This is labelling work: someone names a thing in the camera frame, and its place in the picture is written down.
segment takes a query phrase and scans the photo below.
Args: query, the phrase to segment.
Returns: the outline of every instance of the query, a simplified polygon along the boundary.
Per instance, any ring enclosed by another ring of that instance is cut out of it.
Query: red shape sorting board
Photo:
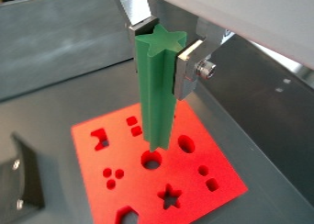
[[[149,151],[141,105],[72,127],[97,224],[190,223],[247,191],[186,102],[175,110],[170,148]]]

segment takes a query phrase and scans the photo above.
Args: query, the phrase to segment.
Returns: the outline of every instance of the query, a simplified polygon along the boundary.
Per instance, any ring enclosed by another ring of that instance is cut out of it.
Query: metal bracket
[[[151,9],[147,0],[115,0],[119,10],[126,19],[126,27],[129,39],[135,45],[135,36],[150,34],[154,31],[154,27],[159,22],[159,19],[153,16]],[[137,55],[133,48],[135,69],[137,69]]]
[[[178,100],[185,99],[195,89],[199,76],[203,79],[213,76],[217,66],[209,61],[211,53],[227,41],[226,29],[201,17],[197,34],[201,38],[178,53],[173,88]]]

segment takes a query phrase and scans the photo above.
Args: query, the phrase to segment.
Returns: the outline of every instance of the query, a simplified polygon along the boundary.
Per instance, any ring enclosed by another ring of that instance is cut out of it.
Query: green star-shaped peg
[[[175,97],[173,76],[175,55],[185,48],[187,33],[169,32],[157,25],[153,34],[135,38],[142,98],[143,138],[157,147],[169,148]]]

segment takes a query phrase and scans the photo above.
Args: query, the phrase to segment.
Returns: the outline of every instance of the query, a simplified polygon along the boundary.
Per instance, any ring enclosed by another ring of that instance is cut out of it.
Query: star-shaped hole
[[[158,193],[158,197],[163,199],[163,209],[169,209],[171,206],[179,208],[181,203],[178,201],[182,195],[181,190],[174,190],[171,185],[166,185],[166,191]]]

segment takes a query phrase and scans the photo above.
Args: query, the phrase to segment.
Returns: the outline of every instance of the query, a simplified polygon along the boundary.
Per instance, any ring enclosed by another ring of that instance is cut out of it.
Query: circular hole
[[[110,190],[113,190],[114,188],[115,188],[115,181],[111,179],[111,180],[109,180],[109,182],[107,182],[107,188],[110,189]]]
[[[182,135],[178,139],[179,147],[185,153],[193,153],[195,151],[195,145],[193,139],[187,135]]]
[[[161,154],[154,152],[145,152],[142,155],[142,166],[149,170],[155,170],[162,164]]]
[[[199,167],[199,174],[202,176],[209,175],[209,168],[206,166],[203,166],[203,165]]]
[[[103,170],[103,176],[110,177],[113,175],[113,170],[110,168]]]
[[[121,179],[121,178],[123,178],[123,176],[125,176],[125,171],[123,171],[122,169],[118,169],[118,170],[115,171],[115,177],[117,177],[118,179]]]

